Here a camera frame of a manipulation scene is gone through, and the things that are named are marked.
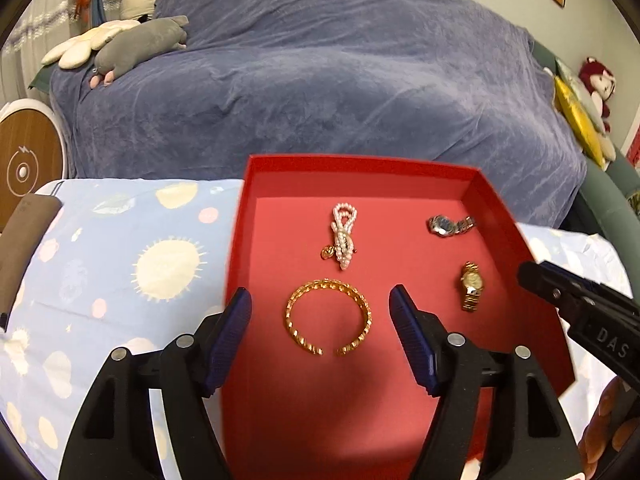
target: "white curtain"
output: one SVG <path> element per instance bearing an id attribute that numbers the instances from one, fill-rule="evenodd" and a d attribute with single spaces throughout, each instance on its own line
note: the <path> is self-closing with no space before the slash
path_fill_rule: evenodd
<path id="1" fill-rule="evenodd" d="M 104 0 L 104 7 L 108 20 L 119 19 L 120 0 Z M 31 1 L 0 51 L 0 108 L 27 97 L 49 103 L 46 94 L 28 87 L 50 49 L 89 27 L 75 10 L 74 0 Z"/>

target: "yellow pillow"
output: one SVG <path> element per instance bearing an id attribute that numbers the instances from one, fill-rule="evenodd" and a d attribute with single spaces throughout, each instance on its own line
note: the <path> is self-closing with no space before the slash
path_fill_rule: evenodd
<path id="1" fill-rule="evenodd" d="M 596 129 L 573 91 L 557 76 L 556 97 L 584 153 L 604 170 L 605 160 Z"/>

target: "doll face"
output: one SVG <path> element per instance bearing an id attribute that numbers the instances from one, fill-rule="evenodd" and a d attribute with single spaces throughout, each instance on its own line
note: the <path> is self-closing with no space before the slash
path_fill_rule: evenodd
<path id="1" fill-rule="evenodd" d="M 604 101 L 609 99 L 613 94 L 614 82 L 608 76 L 605 76 L 603 74 L 592 75 L 591 84 L 596 89 L 596 92 L 600 94 L 600 97 L 602 97 Z"/>

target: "blue blanket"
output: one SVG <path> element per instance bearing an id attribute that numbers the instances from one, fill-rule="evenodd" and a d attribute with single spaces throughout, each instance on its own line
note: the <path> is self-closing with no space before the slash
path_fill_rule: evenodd
<path id="1" fill-rule="evenodd" d="M 557 226 L 586 165 L 530 34 L 471 0 L 156 0 L 188 47 L 90 90 L 52 75 L 78 177 L 242 177 L 251 153 L 481 168 L 513 215 Z"/>

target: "jewelry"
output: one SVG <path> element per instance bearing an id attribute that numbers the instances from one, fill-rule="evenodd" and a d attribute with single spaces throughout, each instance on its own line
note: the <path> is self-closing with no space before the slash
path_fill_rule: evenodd
<path id="1" fill-rule="evenodd" d="M 462 310 L 467 312 L 475 312 L 478 309 L 478 301 L 484 290 L 484 281 L 480 276 L 479 267 L 473 262 L 467 262 L 462 267 L 462 289 L 465 298 L 462 303 Z"/>
<path id="2" fill-rule="evenodd" d="M 427 220 L 429 231 L 443 238 L 464 234 L 475 225 L 476 221 L 471 216 L 467 216 L 460 222 L 454 222 L 444 215 L 437 215 Z"/>
<path id="3" fill-rule="evenodd" d="M 360 294 L 354 287 L 349 285 L 348 283 L 339 282 L 338 280 L 329 280 L 328 278 L 324 278 L 323 280 L 313 280 L 312 282 L 305 283 L 300 286 L 289 298 L 287 302 L 287 306 L 284 309 L 284 325 L 291 334 L 293 340 L 298 343 L 298 345 L 302 346 L 308 352 L 316 355 L 322 355 L 322 349 L 318 348 L 315 345 L 312 345 L 308 341 L 302 337 L 298 330 L 293 328 L 293 321 L 291 320 L 291 311 L 293 309 L 294 304 L 297 300 L 299 300 L 304 294 L 311 292 L 312 290 L 318 290 L 319 288 L 330 288 L 331 290 L 338 290 L 339 292 L 346 294 L 349 296 L 356 304 L 360 307 L 362 311 L 362 317 L 364 318 L 364 328 L 360 335 L 351 341 L 347 346 L 343 346 L 342 348 L 338 348 L 335 352 L 338 355 L 345 355 L 352 350 L 355 350 L 360 343 L 364 341 L 369 330 L 371 329 L 371 309 L 369 308 L 369 303 L 365 300 L 364 296 Z"/>
<path id="4" fill-rule="evenodd" d="M 334 244 L 332 246 L 327 245 L 320 252 L 323 260 L 335 256 L 342 270 L 347 270 L 351 263 L 351 258 L 356 252 L 353 248 L 351 230 L 357 216 L 358 210 L 351 204 L 346 202 L 336 204 L 334 207 L 334 221 L 331 222 L 331 229 L 334 232 Z M 343 218 L 347 219 L 344 224 L 342 223 Z"/>

